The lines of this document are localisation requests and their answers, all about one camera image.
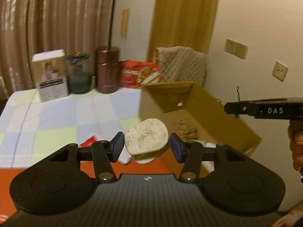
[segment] maroon thermos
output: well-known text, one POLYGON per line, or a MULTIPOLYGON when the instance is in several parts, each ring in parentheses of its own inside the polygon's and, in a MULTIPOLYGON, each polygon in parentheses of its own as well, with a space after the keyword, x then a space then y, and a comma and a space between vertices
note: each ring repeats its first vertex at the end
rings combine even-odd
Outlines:
POLYGON ((121 64, 119 48, 102 46, 96 49, 96 89, 114 93, 119 89, 121 64))

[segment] cardboard box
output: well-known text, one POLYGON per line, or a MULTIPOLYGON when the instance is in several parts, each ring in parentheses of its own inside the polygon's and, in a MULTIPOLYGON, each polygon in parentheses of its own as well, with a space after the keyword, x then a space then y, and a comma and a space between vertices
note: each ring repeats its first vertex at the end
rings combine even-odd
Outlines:
POLYGON ((32 58, 31 69, 42 102, 69 95, 64 50, 35 54, 32 58))
MULTIPOLYGON (((256 135, 241 119, 226 114, 224 107, 203 88, 193 82, 172 82, 148 84, 142 87, 140 119, 156 118, 161 120, 169 133, 177 133, 186 141, 186 136, 178 127, 197 129, 199 140, 225 143, 236 150, 249 155, 260 144, 256 135)), ((162 155, 169 170, 178 177, 182 164, 176 162, 169 149, 162 155)), ((201 167, 200 176, 208 172, 201 167)))

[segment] table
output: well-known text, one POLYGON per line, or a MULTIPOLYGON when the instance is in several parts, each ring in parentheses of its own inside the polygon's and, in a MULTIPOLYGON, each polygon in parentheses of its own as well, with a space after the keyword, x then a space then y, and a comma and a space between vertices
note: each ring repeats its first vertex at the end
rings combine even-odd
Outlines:
POLYGON ((36 89, 9 98, 0 117, 0 168, 28 168, 68 143, 94 134, 111 140, 138 124, 140 90, 92 90, 41 103, 36 89))

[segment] bolt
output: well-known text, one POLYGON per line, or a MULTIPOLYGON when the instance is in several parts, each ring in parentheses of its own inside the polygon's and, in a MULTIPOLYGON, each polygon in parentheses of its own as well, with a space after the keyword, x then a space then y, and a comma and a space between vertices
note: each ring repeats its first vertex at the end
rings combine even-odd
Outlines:
POLYGON ((191 172, 183 173, 181 176, 185 180, 193 180, 197 177, 195 173, 191 173, 191 172))
POLYGON ((106 173, 100 173, 99 174, 99 178, 101 179, 101 180, 110 180, 110 179, 112 179, 114 177, 114 174, 112 174, 112 173, 108 173, 108 172, 106 172, 106 173))

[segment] hand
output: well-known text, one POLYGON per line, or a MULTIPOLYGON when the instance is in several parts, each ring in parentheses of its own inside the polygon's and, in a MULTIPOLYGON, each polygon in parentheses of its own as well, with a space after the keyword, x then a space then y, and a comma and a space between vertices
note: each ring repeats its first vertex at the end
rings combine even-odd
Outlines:
POLYGON ((303 167, 303 131, 294 134, 291 127, 288 127, 288 137, 290 139, 290 151, 292 151, 293 167, 300 171, 303 167))

